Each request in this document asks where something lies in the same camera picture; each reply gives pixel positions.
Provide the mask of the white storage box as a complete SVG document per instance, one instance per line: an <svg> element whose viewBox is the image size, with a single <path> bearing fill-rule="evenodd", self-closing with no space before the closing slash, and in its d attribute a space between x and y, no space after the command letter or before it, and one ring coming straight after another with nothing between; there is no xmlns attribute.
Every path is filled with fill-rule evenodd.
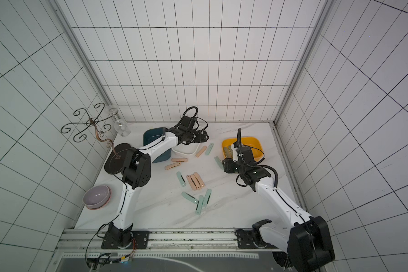
<svg viewBox="0 0 408 272"><path fill-rule="evenodd" d="M200 143L191 143L190 145L180 144L172 148L172 151L178 155L185 158L191 158L196 155L199 150Z"/></svg>

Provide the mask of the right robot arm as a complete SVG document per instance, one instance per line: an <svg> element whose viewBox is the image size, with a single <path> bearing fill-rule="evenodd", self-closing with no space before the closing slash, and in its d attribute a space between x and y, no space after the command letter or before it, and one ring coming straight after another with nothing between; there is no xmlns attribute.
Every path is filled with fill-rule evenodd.
<svg viewBox="0 0 408 272"><path fill-rule="evenodd" d="M328 224L313 217L278 188L278 174L266 165L249 166L242 160L226 158L226 173L236 173L242 187L251 187L266 199L280 218L279 223L263 219L251 230L236 230L240 248L277 248L286 254L289 267L298 272L314 272L335 260Z"/></svg>

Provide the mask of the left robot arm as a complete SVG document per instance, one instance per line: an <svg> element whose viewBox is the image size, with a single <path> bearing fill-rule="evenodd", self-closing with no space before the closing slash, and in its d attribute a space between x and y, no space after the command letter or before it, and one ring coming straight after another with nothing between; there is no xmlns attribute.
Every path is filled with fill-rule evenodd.
<svg viewBox="0 0 408 272"><path fill-rule="evenodd" d="M107 232L103 248L127 249L133 243L133 221L141 188L151 179L151 164L170 148L180 144L205 143L209 140L206 130L186 130L171 128L150 144L126 150L121 170L124 184L117 215L106 224Z"/></svg>

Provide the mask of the olive knife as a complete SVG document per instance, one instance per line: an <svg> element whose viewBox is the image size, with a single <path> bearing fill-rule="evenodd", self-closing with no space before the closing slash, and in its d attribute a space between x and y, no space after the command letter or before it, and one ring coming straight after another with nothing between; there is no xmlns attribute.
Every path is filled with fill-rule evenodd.
<svg viewBox="0 0 408 272"><path fill-rule="evenodd" d="M229 151L229 149L227 147L223 147L223 151L224 151L225 158L230 158L231 157L230 151Z"/></svg>
<svg viewBox="0 0 408 272"><path fill-rule="evenodd" d="M233 150L232 150L232 147L229 146L229 147L227 147L227 148L228 148L228 154L230 155L230 158L233 158Z"/></svg>

